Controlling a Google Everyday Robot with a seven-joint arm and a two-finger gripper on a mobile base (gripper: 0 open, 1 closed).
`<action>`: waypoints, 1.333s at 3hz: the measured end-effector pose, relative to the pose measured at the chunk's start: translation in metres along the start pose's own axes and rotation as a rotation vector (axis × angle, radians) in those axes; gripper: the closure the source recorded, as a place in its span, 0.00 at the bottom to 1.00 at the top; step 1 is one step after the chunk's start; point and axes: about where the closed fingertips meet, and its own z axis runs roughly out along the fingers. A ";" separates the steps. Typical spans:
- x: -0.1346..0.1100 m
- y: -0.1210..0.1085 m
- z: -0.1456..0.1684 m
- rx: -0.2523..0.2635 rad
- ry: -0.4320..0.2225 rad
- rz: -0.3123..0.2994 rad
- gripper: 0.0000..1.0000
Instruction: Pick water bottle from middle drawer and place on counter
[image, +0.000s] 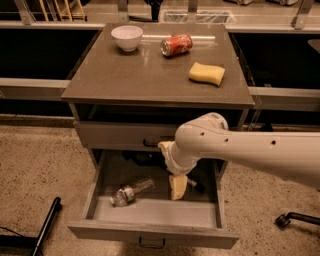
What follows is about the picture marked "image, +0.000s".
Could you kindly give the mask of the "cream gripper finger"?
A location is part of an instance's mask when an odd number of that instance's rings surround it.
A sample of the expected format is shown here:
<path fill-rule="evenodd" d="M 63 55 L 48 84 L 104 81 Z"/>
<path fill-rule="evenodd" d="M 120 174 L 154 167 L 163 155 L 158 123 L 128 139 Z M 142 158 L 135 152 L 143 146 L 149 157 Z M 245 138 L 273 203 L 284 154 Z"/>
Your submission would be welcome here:
<path fill-rule="evenodd" d="M 181 199 L 186 191 L 188 178 L 186 175 L 170 175 L 169 184 L 171 187 L 171 199 Z"/>
<path fill-rule="evenodd" d="M 161 150 L 164 157 L 169 157 L 171 154 L 171 141 L 162 141 L 158 143 L 158 148 Z"/>

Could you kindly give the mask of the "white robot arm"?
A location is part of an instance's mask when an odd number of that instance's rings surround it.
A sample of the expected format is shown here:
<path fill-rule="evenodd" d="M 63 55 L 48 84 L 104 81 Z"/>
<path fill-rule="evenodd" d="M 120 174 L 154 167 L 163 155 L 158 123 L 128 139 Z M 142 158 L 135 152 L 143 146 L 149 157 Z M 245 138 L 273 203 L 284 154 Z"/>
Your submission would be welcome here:
<path fill-rule="evenodd" d="M 320 189 L 319 132 L 231 131 L 223 116 L 208 113 L 158 147 L 175 176 L 187 175 L 201 159 L 219 159 Z"/>

